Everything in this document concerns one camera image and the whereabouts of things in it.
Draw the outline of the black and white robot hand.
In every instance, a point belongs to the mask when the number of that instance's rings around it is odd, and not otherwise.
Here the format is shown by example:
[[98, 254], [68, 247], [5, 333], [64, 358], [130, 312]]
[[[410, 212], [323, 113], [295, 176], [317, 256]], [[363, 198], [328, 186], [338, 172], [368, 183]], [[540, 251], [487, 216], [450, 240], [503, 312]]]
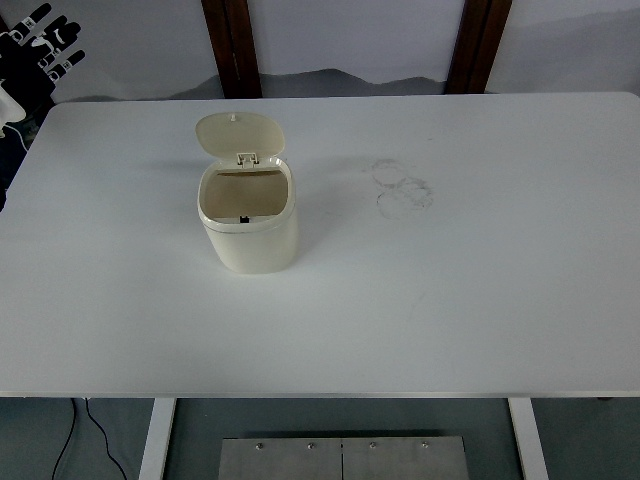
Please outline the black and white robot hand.
[[1, 124], [25, 120], [48, 101], [56, 84], [84, 57], [70, 48], [81, 26], [61, 15], [41, 31], [52, 7], [44, 3], [1, 34]]

